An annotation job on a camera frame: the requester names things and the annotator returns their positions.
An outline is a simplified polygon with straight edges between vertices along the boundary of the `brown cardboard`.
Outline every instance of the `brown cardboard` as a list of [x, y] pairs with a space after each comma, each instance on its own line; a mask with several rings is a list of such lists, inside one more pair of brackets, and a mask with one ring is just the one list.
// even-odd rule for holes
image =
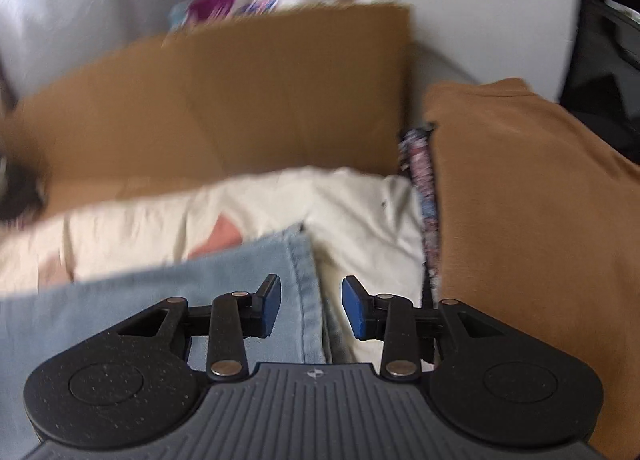
[[408, 11], [392, 4], [221, 22], [75, 71], [0, 133], [58, 195], [73, 184], [67, 207], [88, 202], [69, 193], [88, 182], [98, 201], [131, 196], [132, 183], [303, 165], [393, 173], [409, 42]]

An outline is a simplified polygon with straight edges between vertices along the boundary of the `patterned garment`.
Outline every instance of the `patterned garment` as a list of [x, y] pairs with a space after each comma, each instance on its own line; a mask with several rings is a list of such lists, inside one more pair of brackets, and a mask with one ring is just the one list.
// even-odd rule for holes
[[440, 290], [440, 240], [438, 238], [438, 208], [431, 163], [429, 138], [435, 126], [411, 129], [399, 144], [401, 174], [414, 183], [422, 210], [422, 243], [424, 247], [425, 280], [422, 305], [437, 301]]

